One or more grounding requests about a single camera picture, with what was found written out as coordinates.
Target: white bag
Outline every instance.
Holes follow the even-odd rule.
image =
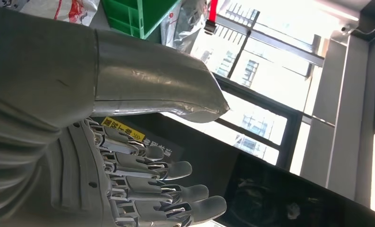
[[[30,0],[20,12],[89,26],[100,0]]]

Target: yellow warning label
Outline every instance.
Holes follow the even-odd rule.
[[[108,126],[110,128],[113,128],[113,129],[119,129],[119,130],[122,130],[124,131],[126,134],[128,135],[131,135],[135,140],[138,140],[138,141],[143,141],[144,137],[146,135],[144,135],[143,133],[135,130],[135,129],[132,129],[131,127],[113,119],[113,118],[110,118],[110,117],[105,117],[105,119],[102,121],[101,125],[105,125],[105,126]]]

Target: window frame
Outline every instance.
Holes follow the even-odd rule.
[[[312,118],[308,117],[302,111],[293,109],[291,107],[288,107],[287,105],[281,104],[281,103],[279,103],[279,102],[277,102],[277,101],[275,101],[271,98],[268,98],[264,95],[261,95],[261,94],[255,92],[254,90],[251,90],[249,87],[246,87],[245,85],[241,85],[241,84],[238,84],[234,81],[231,81],[230,78],[232,77],[232,74],[233,74],[233,72],[234,72],[234,70],[237,66],[237,63],[240,60],[242,52],[245,51],[245,47],[246,47],[246,44],[247,44],[247,41],[248,41],[249,38],[253,38],[254,40],[260,41],[260,42],[262,42],[266,45],[269,45],[271,47],[274,47],[276,49],[286,51],[286,52],[290,52],[292,54],[295,54],[295,55],[301,57],[302,59],[306,60],[307,62],[309,62],[308,69],[307,69],[307,72],[306,72],[305,75],[302,75],[302,74],[299,74],[299,73],[296,72],[299,75],[302,75],[306,78],[309,78],[309,77],[311,77],[314,66],[319,66],[319,67],[323,66],[324,58],[322,56],[319,56],[319,55],[316,54],[317,51],[318,51],[319,45],[320,45],[321,38],[317,35],[314,35],[313,43],[311,45],[312,52],[308,52],[308,51],[303,50],[299,47],[296,47],[296,46],[288,44],[288,43],[286,43],[282,40],[279,40],[275,37],[267,35],[263,32],[255,30],[254,26],[255,26],[255,24],[257,22],[257,19],[260,15],[259,11],[254,9],[250,18],[247,18],[243,15],[239,15],[239,16],[244,17],[246,20],[250,20],[251,18],[253,18],[253,15],[255,15],[254,20],[252,21],[252,24],[250,26],[244,25],[243,24],[244,22],[239,23],[237,21],[234,21],[235,18],[230,19],[230,18],[227,18],[227,17],[225,17],[223,15],[220,15],[220,14],[217,15],[217,20],[216,20],[217,26],[221,25],[223,27],[222,30],[224,28],[226,28],[226,29],[234,30],[238,33],[241,33],[242,37],[240,37],[240,40],[238,41],[238,43],[241,42],[243,37],[244,37],[244,40],[243,40],[243,43],[241,45],[241,48],[240,48],[238,54],[235,56],[235,59],[232,62],[232,67],[230,68],[230,71],[227,74],[227,76],[226,77],[221,76],[221,75],[218,75],[217,73],[214,73],[214,76],[215,76],[217,82],[219,83],[219,85],[220,85],[220,87],[223,91],[228,92],[231,95],[234,95],[238,98],[241,98],[242,100],[250,102],[250,103],[252,103],[256,106],[259,106],[263,109],[266,109],[266,110],[268,110],[268,111],[270,111],[274,114],[285,117],[287,119],[287,123],[286,123],[286,126],[285,126],[285,130],[284,130],[284,133],[283,133],[283,136],[282,136],[281,143],[280,143],[280,145],[275,144],[274,142],[270,141],[269,139],[266,139],[266,138],[262,137],[261,135],[257,135],[257,134],[255,134],[254,132],[252,132],[248,129],[245,129],[241,126],[235,125],[235,124],[233,124],[231,122],[228,122],[226,120],[223,120],[221,118],[215,120],[215,122],[217,122],[217,123],[219,123],[223,126],[226,126],[226,127],[230,128],[232,130],[235,130],[236,132],[238,132],[242,135],[245,135],[245,136],[247,136],[247,137],[249,137],[249,138],[251,138],[251,139],[253,139],[253,140],[255,140],[259,143],[262,143],[262,144],[264,144],[268,147],[271,147],[273,149],[278,150],[279,156],[278,156],[276,166],[284,168],[286,170],[289,170],[291,162],[292,162],[292,158],[293,158],[293,153],[294,153],[295,148],[296,148],[296,142],[297,142],[301,122],[302,121],[304,122],[305,119],[308,119],[308,121],[311,121]],[[257,67],[254,67],[255,70],[253,70],[253,73],[251,73],[252,74],[250,76],[251,78],[254,77]],[[241,138],[241,141],[240,141],[239,144],[240,144],[240,146],[244,145],[244,138]]]

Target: window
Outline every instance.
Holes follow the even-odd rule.
[[[308,52],[313,52],[314,33],[309,33],[302,23],[290,23],[285,15],[261,13],[255,30],[282,40]]]
[[[310,125],[304,122],[300,125],[299,135],[296,141],[295,152],[293,153],[290,172],[300,176],[301,166],[304,160],[305,148],[307,147],[308,135],[310,133]]]
[[[230,110],[221,119],[280,144],[287,119],[241,98],[223,92]]]
[[[244,75],[241,78],[240,84],[245,87],[250,87],[251,83],[253,82],[253,78],[255,76],[255,72],[257,71],[258,63],[253,60],[249,60],[246,66],[246,70],[244,71]]]
[[[214,35],[199,32],[191,55],[201,59],[207,67],[223,77],[229,74],[243,44],[244,35],[217,25]]]
[[[231,80],[294,109],[303,111],[311,80],[304,75],[309,63],[274,47],[249,38]],[[242,79],[247,62],[255,62],[255,76]]]
[[[291,164],[297,137],[305,137],[307,125],[300,127],[300,112],[311,109],[308,101],[316,91],[309,88],[317,81],[313,71],[323,65],[318,48],[325,48],[324,42],[288,11],[256,9],[265,4],[220,0],[214,35],[201,30],[191,51],[214,72],[230,110],[206,124],[169,116],[285,168]],[[295,161],[304,149],[297,144]]]
[[[221,62],[219,68],[216,69],[218,75],[227,77],[230,69],[232,68],[232,64],[235,61],[236,55],[230,51],[227,51],[226,57]]]
[[[219,15],[231,19],[239,24],[251,27],[258,13],[245,1],[225,1],[218,10]]]

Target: black surface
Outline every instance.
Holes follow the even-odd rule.
[[[204,184],[210,196],[224,196],[228,210],[216,221],[227,227],[375,226],[370,209],[161,114],[117,119],[184,148],[193,174],[172,183]],[[300,209],[296,219],[288,219],[292,204]]]
[[[217,219],[227,227],[370,227],[375,212],[255,159],[239,156],[225,195],[228,209]],[[299,215],[288,218],[288,206]]]

